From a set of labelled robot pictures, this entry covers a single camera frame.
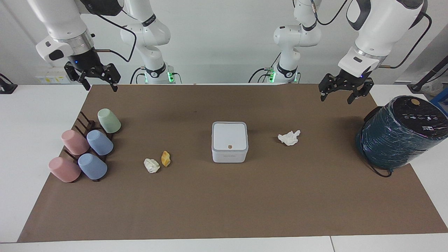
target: white box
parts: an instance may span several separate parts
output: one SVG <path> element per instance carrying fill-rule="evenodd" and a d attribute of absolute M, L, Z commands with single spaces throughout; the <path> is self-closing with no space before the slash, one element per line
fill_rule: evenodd
<path fill-rule="evenodd" d="M 215 163 L 242 163 L 249 150 L 244 122 L 214 122 L 211 126 L 211 153 Z"/>

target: yellow sponge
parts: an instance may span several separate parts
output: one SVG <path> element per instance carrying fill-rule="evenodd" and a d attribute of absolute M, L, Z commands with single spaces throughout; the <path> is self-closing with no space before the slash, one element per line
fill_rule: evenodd
<path fill-rule="evenodd" d="M 169 158 L 169 153 L 167 151 L 164 151 L 164 153 L 162 154 L 162 164 L 165 167 L 168 167 L 168 165 L 171 163 L 171 160 Z"/>

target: crumpled tissue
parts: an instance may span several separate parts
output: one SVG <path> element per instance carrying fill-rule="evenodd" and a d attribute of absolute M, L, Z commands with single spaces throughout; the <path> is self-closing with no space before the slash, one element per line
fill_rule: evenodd
<path fill-rule="evenodd" d="M 300 135 L 300 130 L 297 130 L 295 133 L 294 132 L 289 132 L 286 135 L 278 135 L 278 139 L 288 145 L 288 146 L 293 146 L 295 145 L 299 140 L 297 140 L 297 137 Z"/>
<path fill-rule="evenodd" d="M 147 158 L 143 163 L 149 173 L 156 173 L 160 169 L 159 163 L 154 159 Z"/>

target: green cup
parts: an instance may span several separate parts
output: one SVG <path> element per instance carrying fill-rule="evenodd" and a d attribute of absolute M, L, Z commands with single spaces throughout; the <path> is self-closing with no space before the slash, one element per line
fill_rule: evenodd
<path fill-rule="evenodd" d="M 107 133 L 115 133 L 121 128 L 121 122 L 110 109 L 98 111 L 98 120 Z"/>

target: black cable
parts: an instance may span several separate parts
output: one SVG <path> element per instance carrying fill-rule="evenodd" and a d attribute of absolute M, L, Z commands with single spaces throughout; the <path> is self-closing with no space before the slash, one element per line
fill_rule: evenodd
<path fill-rule="evenodd" d="M 447 71 L 448 71 L 448 68 L 445 69 L 445 71 L 444 71 L 443 73 L 441 73 L 439 76 L 435 77 L 435 78 L 432 79 L 432 80 L 429 80 L 429 81 L 425 82 L 425 84 L 426 84 L 426 83 L 430 83 L 431 81 L 435 81 L 436 79 L 442 77 L 442 75 L 444 75 Z"/>
<path fill-rule="evenodd" d="M 135 84 L 138 84 L 138 77 L 139 76 L 145 76 L 145 74 L 137 74 L 137 77 L 135 77 Z"/>
<path fill-rule="evenodd" d="M 348 1 L 348 0 L 345 0 L 345 1 L 344 1 L 344 3 L 343 3 L 342 6 L 339 8 L 339 10 L 338 10 L 338 12 L 336 13 L 336 15 L 333 17 L 333 19 L 330 20 L 330 22 L 328 22 L 328 23 L 322 23 L 322 22 L 319 20 L 318 17 L 316 18 L 317 22 L 318 22 L 319 24 L 323 25 L 323 26 L 327 26 L 327 25 L 331 24 L 331 23 L 336 19 L 336 17 L 339 15 L 339 13 L 342 11 L 342 9 L 344 8 L 344 6 L 345 6 L 345 4 L 347 3 L 347 1 Z"/>
<path fill-rule="evenodd" d="M 263 74 L 262 76 L 260 76 L 260 78 L 258 78 L 258 82 L 257 83 L 260 83 L 260 80 L 261 80 L 261 78 L 263 78 L 263 76 L 266 78 L 266 76 L 270 76 L 270 74 Z"/>
<path fill-rule="evenodd" d="M 277 60 L 279 59 L 279 57 L 280 57 L 280 55 L 281 55 L 281 52 L 279 53 L 279 55 L 277 55 L 277 58 L 274 60 L 274 62 L 272 63 L 272 65 L 271 65 L 271 67 L 273 67 L 274 66 L 274 64 L 277 62 Z"/>
<path fill-rule="evenodd" d="M 428 19 L 428 27 L 426 28 L 426 30 L 423 32 L 423 34 L 420 36 L 420 38 L 417 40 L 417 42 L 415 43 L 415 45 L 411 48 L 411 50 L 409 51 L 408 55 L 406 55 L 406 57 L 403 59 L 403 61 L 396 65 L 396 66 L 386 66 L 386 67 L 382 67 L 382 68 L 388 68 L 388 69 L 397 69 L 399 68 L 401 65 L 403 65 L 403 63 L 409 58 L 409 56 L 411 55 L 411 53 L 414 51 L 414 49 L 417 47 L 418 43 L 420 43 L 420 41 L 423 39 L 423 37 L 426 35 L 426 33 L 429 31 L 429 29 L 431 28 L 432 25 L 432 18 L 424 13 L 421 12 L 423 16 L 425 16 Z"/>
<path fill-rule="evenodd" d="M 173 75 L 179 75 L 179 79 L 181 80 L 181 84 L 183 84 L 183 82 L 182 82 L 182 76 L 181 76 L 180 74 L 178 74 L 178 73 L 173 73 Z"/>
<path fill-rule="evenodd" d="M 367 157 L 366 151 L 364 150 L 364 147 L 362 146 L 362 132 L 364 131 L 366 124 L 368 121 L 364 122 L 364 125 L 362 126 L 361 132 L 359 134 L 359 145 L 361 147 L 362 150 L 362 155 L 364 156 L 364 158 L 366 159 L 367 163 L 370 165 L 370 167 L 372 168 L 372 170 L 379 176 L 383 177 L 383 178 L 389 178 L 390 176 L 392 176 L 392 170 L 389 170 L 389 174 L 384 175 L 379 173 L 379 171 L 373 166 L 373 164 L 370 162 L 369 158 Z"/>
<path fill-rule="evenodd" d="M 115 51 L 112 51 L 112 50 L 110 50 L 110 49 L 98 49 L 97 51 L 98 51 L 98 52 L 101 52 L 101 51 L 111 52 L 111 53 L 114 53 L 114 54 L 120 56 L 120 57 L 121 57 L 124 61 L 126 61 L 126 62 L 131 61 L 132 55 L 134 54 L 135 44 L 137 43 L 137 35 L 136 35 L 133 31 L 131 31 L 131 30 L 129 30 L 129 29 L 126 29 L 126 28 L 124 28 L 124 27 L 122 27 L 122 26 L 120 26 L 120 25 L 118 25 L 118 24 L 116 24 L 116 23 L 110 21 L 109 19 L 107 19 L 107 18 L 105 18 L 105 17 L 103 17 L 103 16 L 101 16 L 101 15 L 97 15 L 97 16 L 100 17 L 101 19 L 103 19 L 104 21 L 106 21 L 106 22 L 108 22 L 108 23 L 110 23 L 110 24 L 113 24 L 114 26 L 116 26 L 116 27 L 118 27 L 118 28 L 120 28 L 120 29 L 123 29 L 123 30 L 125 30 L 125 31 L 127 31 L 127 32 L 130 32 L 130 33 L 132 33 L 132 35 L 134 35 L 134 44 L 132 45 L 132 50 L 131 50 L 131 54 L 129 55 L 129 59 L 124 58 L 121 54 L 119 54 L 119 53 L 117 53 L 117 52 L 115 52 Z"/>
<path fill-rule="evenodd" d="M 9 81 L 9 83 L 14 84 L 10 79 L 8 79 L 8 77 L 4 76 L 3 74 L 0 74 L 1 77 L 3 77 L 3 79 Z"/>
<path fill-rule="evenodd" d="M 139 67 L 134 71 L 134 73 L 132 73 L 131 81 L 129 82 L 129 84 L 132 84 L 132 81 L 134 80 L 134 76 L 139 70 L 143 70 L 143 69 L 141 67 Z"/>
<path fill-rule="evenodd" d="M 248 83 L 250 83 L 250 82 L 252 81 L 252 78 L 253 78 L 258 72 L 261 72 L 261 71 L 263 71 L 263 70 L 264 70 L 264 68 L 260 68 L 260 69 L 258 69 L 257 71 L 255 71 L 255 73 L 250 77 Z"/>
<path fill-rule="evenodd" d="M 130 17 L 130 18 L 132 18 L 132 19 L 134 19 L 134 20 L 138 20 L 138 19 L 136 19 L 136 18 L 134 18 L 133 16 L 131 16 L 131 15 L 129 15 L 125 10 L 121 10 L 124 14 L 126 14 L 126 15 L 128 15 L 128 17 Z"/>

